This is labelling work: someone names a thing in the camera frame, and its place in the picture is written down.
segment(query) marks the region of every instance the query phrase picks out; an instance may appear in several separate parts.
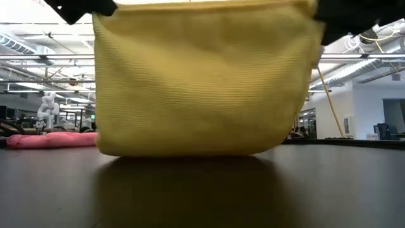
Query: ceiling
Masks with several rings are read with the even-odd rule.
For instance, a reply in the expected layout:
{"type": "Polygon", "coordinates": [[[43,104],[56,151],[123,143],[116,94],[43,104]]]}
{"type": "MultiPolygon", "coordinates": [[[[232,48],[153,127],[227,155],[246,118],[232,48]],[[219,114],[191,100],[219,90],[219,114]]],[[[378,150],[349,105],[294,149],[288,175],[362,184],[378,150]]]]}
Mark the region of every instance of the ceiling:
{"type": "MultiPolygon", "coordinates": [[[[121,4],[145,4],[183,2],[183,0],[116,0],[116,2],[121,4]]],[[[19,41],[29,46],[41,45],[49,47],[57,54],[93,54],[94,34],[90,15],[85,15],[74,25],[67,25],[43,0],[0,0],[0,6],[2,9],[2,13],[0,13],[0,32],[15,35],[19,41]]],[[[402,25],[404,25],[403,22],[397,22],[388,27],[375,28],[379,37],[388,37],[384,41],[381,41],[380,44],[384,45],[402,36],[402,32],[405,32],[405,26],[402,27],[402,25]]],[[[325,53],[361,53],[363,51],[368,53],[377,49],[375,44],[360,44],[356,48],[351,48],[355,42],[357,42],[356,39],[353,39],[351,36],[343,37],[327,46],[325,53]]],[[[17,53],[1,48],[0,54],[17,53]]],[[[92,65],[93,61],[81,61],[80,64],[92,65]]],[[[337,64],[322,63],[320,64],[320,69],[322,72],[328,73],[339,66],[337,64]]],[[[26,68],[26,70],[43,75],[45,69],[26,68]]],[[[62,69],[50,68],[49,73],[54,74],[54,79],[72,77],[76,79],[94,79],[94,67],[92,66],[80,68],[65,67],[62,69]]],[[[318,73],[313,71],[312,81],[318,78],[318,73]]],[[[380,79],[373,83],[388,83],[387,80],[380,79]]]]}

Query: white robot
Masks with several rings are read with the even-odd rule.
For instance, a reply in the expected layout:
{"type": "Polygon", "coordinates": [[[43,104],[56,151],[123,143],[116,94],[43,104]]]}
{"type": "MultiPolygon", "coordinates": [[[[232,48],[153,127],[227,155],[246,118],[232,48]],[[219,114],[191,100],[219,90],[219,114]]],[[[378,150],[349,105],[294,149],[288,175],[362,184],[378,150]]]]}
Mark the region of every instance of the white robot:
{"type": "Polygon", "coordinates": [[[45,96],[42,97],[42,104],[38,109],[37,117],[38,121],[35,125],[37,129],[44,127],[46,119],[47,128],[53,128],[54,115],[59,114],[59,104],[55,103],[56,93],[46,92],[45,96]]]}

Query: black tabletop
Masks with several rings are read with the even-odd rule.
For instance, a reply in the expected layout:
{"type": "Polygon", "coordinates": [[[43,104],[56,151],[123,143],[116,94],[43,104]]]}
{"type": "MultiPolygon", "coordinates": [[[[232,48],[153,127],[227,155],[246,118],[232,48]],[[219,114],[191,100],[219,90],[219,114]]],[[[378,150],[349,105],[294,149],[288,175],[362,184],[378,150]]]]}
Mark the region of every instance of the black tabletop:
{"type": "Polygon", "coordinates": [[[405,227],[405,152],[279,146],[256,156],[0,150],[0,227],[405,227]]]}

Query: white wall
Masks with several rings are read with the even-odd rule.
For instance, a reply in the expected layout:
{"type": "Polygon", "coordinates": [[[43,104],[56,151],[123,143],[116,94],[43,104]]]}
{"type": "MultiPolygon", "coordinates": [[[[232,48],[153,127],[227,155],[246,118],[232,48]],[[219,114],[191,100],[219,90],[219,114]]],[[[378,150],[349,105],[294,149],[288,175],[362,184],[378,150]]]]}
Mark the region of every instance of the white wall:
{"type": "MultiPolygon", "coordinates": [[[[330,97],[340,126],[344,131],[344,118],[353,115],[352,83],[348,82],[343,87],[333,87],[330,97]]],[[[325,93],[316,93],[311,96],[309,101],[305,102],[302,110],[310,108],[316,110],[316,136],[318,139],[340,137],[339,129],[325,93]]]]}
{"type": "Polygon", "coordinates": [[[353,85],[355,139],[366,139],[373,126],[384,123],[383,99],[405,98],[405,87],[394,85],[353,85]]]}
{"type": "Polygon", "coordinates": [[[41,97],[37,94],[29,94],[28,99],[20,98],[19,94],[0,95],[0,105],[8,108],[37,112],[41,105],[41,97]]]}
{"type": "Polygon", "coordinates": [[[402,115],[399,99],[384,99],[384,119],[385,123],[394,125],[398,132],[405,132],[405,122],[402,115]]]}

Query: knit fabric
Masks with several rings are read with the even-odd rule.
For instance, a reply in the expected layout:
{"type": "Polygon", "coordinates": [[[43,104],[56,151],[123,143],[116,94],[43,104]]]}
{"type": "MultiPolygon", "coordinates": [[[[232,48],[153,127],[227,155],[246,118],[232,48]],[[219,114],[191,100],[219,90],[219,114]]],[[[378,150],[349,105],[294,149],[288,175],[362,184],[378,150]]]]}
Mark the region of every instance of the knit fabric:
{"type": "Polygon", "coordinates": [[[314,11],[311,0],[253,0],[93,15],[100,151],[249,155],[280,144],[319,57],[314,11]]]}

